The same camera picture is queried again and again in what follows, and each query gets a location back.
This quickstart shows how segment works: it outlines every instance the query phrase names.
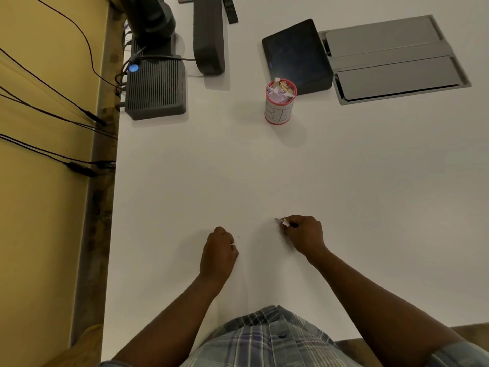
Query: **plaid shirt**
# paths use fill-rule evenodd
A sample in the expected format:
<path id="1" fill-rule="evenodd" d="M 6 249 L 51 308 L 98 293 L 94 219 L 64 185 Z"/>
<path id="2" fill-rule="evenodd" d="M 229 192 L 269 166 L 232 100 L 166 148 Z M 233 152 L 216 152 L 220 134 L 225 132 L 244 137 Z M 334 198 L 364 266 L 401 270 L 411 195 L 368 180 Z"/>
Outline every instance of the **plaid shirt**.
<path id="1" fill-rule="evenodd" d="M 115 361 L 103 367 L 126 366 Z M 323 331 L 278 306 L 229 321 L 181 367 L 359 367 Z M 468 342 L 431 355 L 427 367 L 489 367 L 489 353 Z"/>

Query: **screen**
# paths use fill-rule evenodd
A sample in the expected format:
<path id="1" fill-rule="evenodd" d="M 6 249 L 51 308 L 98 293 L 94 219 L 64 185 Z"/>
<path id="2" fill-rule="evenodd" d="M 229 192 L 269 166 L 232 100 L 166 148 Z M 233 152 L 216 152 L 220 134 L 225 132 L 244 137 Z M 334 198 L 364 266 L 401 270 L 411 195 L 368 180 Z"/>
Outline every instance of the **screen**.
<path id="1" fill-rule="evenodd" d="M 286 78 L 297 86 L 321 81 L 332 76 L 321 38 L 312 19 L 262 40 L 271 78 Z"/>

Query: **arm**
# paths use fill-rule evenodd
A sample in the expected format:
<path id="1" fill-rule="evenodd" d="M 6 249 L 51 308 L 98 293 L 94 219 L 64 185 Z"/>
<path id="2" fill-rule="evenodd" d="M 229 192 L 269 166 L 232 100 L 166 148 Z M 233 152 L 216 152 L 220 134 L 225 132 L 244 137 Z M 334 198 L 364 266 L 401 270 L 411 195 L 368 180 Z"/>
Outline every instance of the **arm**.
<path id="1" fill-rule="evenodd" d="M 281 229 L 326 279 L 351 320 L 385 367 L 422 367 L 442 346 L 463 340 L 412 304 L 383 289 L 332 254 L 321 223 L 293 215 Z"/>
<path id="2" fill-rule="evenodd" d="M 113 358 L 132 367 L 178 367 L 189 356 L 212 300 L 231 275 L 238 250 L 223 228 L 209 234 L 200 274 Z"/>

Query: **forearm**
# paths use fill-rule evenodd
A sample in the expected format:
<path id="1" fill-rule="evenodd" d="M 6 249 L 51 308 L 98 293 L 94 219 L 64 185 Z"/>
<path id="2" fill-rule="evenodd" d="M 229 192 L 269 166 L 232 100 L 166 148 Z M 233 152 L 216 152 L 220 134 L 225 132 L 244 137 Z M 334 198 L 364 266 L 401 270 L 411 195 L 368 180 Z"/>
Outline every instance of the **forearm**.
<path id="1" fill-rule="evenodd" d="M 178 367 L 188 358 L 205 313 L 220 290 L 197 277 L 114 360 L 132 367 Z"/>
<path id="2" fill-rule="evenodd" d="M 461 340 L 454 331 L 332 253 L 324 252 L 311 263 L 384 367 L 422 367 L 432 352 Z"/>

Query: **cup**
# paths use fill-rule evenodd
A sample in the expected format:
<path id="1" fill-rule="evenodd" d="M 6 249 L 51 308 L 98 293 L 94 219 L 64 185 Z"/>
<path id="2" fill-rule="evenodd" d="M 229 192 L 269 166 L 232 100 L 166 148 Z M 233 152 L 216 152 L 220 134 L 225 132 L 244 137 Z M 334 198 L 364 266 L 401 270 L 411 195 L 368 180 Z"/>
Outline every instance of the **cup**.
<path id="1" fill-rule="evenodd" d="M 295 98 L 297 97 L 297 87 L 292 81 L 287 79 L 280 79 L 285 81 L 289 87 L 294 90 L 295 97 L 291 98 L 285 103 L 275 103 L 268 95 L 268 89 L 265 88 L 266 104 L 265 104 L 265 119 L 272 125 L 283 125 L 290 120 L 292 114 L 292 107 L 294 106 Z M 272 87 L 275 81 L 270 82 L 267 87 Z"/>

